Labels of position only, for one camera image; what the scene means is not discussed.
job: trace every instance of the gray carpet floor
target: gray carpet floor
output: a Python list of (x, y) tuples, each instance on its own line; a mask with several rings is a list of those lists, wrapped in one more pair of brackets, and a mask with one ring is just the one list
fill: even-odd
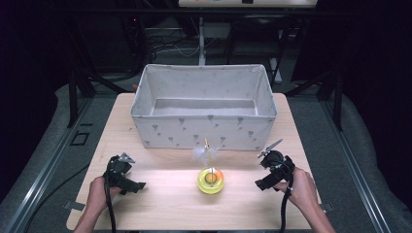
[[(207, 65), (224, 64), (223, 45), (223, 41), (212, 42), (207, 49)], [(284, 81), (275, 86), (274, 92), (285, 93), (294, 88), (290, 79), (298, 56), (298, 48), (298, 43), (291, 42), (280, 69)], [(165, 51), (158, 53), (153, 63), (197, 65), (197, 58), (198, 53), (185, 56), (181, 54), (181, 50)], [(253, 63), (260, 63), (260, 61), (254, 60)], [(139, 76), (136, 76), (116, 84), (131, 89), (132, 84), (138, 82)], [(91, 160), (116, 99), (116, 94), (100, 83), (94, 83), (94, 87), (97, 94), (93, 99), (85, 99), (79, 94), (80, 103), (83, 103), (82, 106), (85, 109), (78, 123), (71, 129), (66, 128), (69, 122), (68, 87), (63, 86), (56, 92), (59, 102), (51, 125), (15, 186), (0, 205), (0, 232), (24, 229), (26, 221), (16, 228), (17, 222), (21, 221), (17, 217), (22, 210), (22, 204), (33, 195), (41, 197), (40, 201), (36, 202), (40, 203), (64, 180), (85, 167)], [(329, 107), (331, 104), (319, 102), (316, 99), (317, 89), (316, 86), (310, 87), (299, 95), (289, 97), (288, 101), (321, 199), (324, 203), (330, 203), (334, 207), (334, 210), (327, 215), (336, 231), (379, 232), (371, 213), (365, 206), (364, 196), (350, 173), (350, 164), (346, 159), (347, 152), (342, 147), (339, 138), (339, 136), (343, 136), (375, 198), (374, 202), (388, 224), (388, 228), (384, 228), (380, 232), (412, 232), (412, 216), (403, 203), (389, 191), (385, 179), (377, 169), (373, 143), (355, 106), (349, 99), (344, 98), (342, 106), (343, 132), (336, 133), (334, 125), (330, 123)], [(88, 135), (83, 146), (73, 145), (73, 143), (76, 144), (75, 141), (72, 141), (75, 139), (76, 132)], [(30, 193), (30, 187), (42, 173), (45, 163), (49, 161), (51, 156), (55, 156), (57, 151), (61, 154), (61, 158), (56, 162), (55, 169), (50, 171), (51, 178), (45, 183), (45, 189), (41, 190), (40, 193)], [(76, 199), (85, 174), (86, 170), (82, 171), (70, 182), (59, 188), (44, 203), (33, 217), (28, 232), (69, 232), (65, 226), (69, 211), (63, 209), (62, 206), (66, 201)], [(308, 231), (291, 230), (289, 232)]]

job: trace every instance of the yellow round container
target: yellow round container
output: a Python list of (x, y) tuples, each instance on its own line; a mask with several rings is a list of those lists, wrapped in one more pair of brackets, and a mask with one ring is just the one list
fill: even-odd
[(223, 188), (223, 173), (216, 168), (206, 168), (199, 172), (197, 185), (207, 194), (215, 194)]

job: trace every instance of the person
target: person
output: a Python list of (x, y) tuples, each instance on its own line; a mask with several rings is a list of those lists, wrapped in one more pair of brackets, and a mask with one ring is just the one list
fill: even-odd
[[(296, 167), (294, 168), (293, 179), (293, 190), (289, 200), (303, 213), (314, 232), (335, 232), (325, 212), (318, 204), (317, 188), (310, 174)], [(95, 178), (91, 182), (86, 209), (80, 217), (74, 232), (85, 233), (93, 231), (100, 214), (107, 207), (104, 183), (103, 177)], [(288, 188), (288, 183), (276, 183), (274, 187), (285, 192)], [(110, 188), (112, 198), (119, 192), (120, 189), (118, 187)]]

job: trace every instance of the light wood tabletop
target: light wood tabletop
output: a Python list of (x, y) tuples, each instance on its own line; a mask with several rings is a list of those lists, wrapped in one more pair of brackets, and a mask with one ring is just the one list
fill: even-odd
[(188, 8), (315, 8), (318, 0), (179, 0), (180, 7)]
[[(117, 195), (113, 200), (119, 230), (273, 230), (281, 227), (282, 192), (261, 191), (255, 181), (269, 174), (259, 165), (260, 151), (218, 150), (214, 165), (223, 172), (224, 187), (205, 194), (196, 178), (203, 164), (192, 158), (192, 150), (145, 149), (130, 115), (134, 94), (120, 94), (109, 116), (91, 160), (77, 202), (86, 203), (88, 188), (101, 176), (110, 158), (126, 152), (136, 163), (127, 178), (147, 183), (137, 193)], [(284, 94), (275, 93), (278, 116), (267, 140), (283, 142), (275, 150), (311, 173)], [(82, 212), (72, 210), (67, 227), (74, 229)], [(287, 229), (310, 229), (292, 203), (286, 210)], [(111, 229), (108, 211), (95, 229)]]

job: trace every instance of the gray storage box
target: gray storage box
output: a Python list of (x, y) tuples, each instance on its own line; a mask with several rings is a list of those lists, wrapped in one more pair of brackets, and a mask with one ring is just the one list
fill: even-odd
[(277, 108), (262, 65), (147, 65), (131, 115), (145, 148), (263, 150)]

